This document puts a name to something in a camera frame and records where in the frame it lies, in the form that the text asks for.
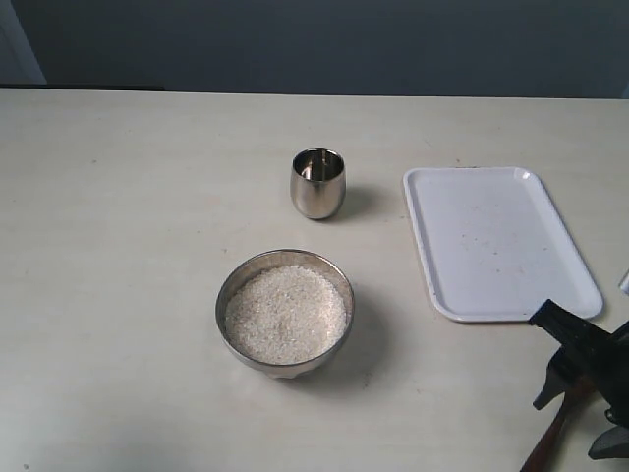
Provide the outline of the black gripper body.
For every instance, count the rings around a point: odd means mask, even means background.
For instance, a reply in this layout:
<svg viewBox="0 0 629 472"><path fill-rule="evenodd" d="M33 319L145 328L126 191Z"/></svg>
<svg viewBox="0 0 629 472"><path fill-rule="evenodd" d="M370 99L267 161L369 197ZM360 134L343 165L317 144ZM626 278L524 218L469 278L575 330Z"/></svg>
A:
<svg viewBox="0 0 629 472"><path fill-rule="evenodd" d="M594 385L609 408L605 418L613 427L593 442L593 460L628 457L628 323L609 333L587 321L574 325L567 348L578 369Z"/></svg>

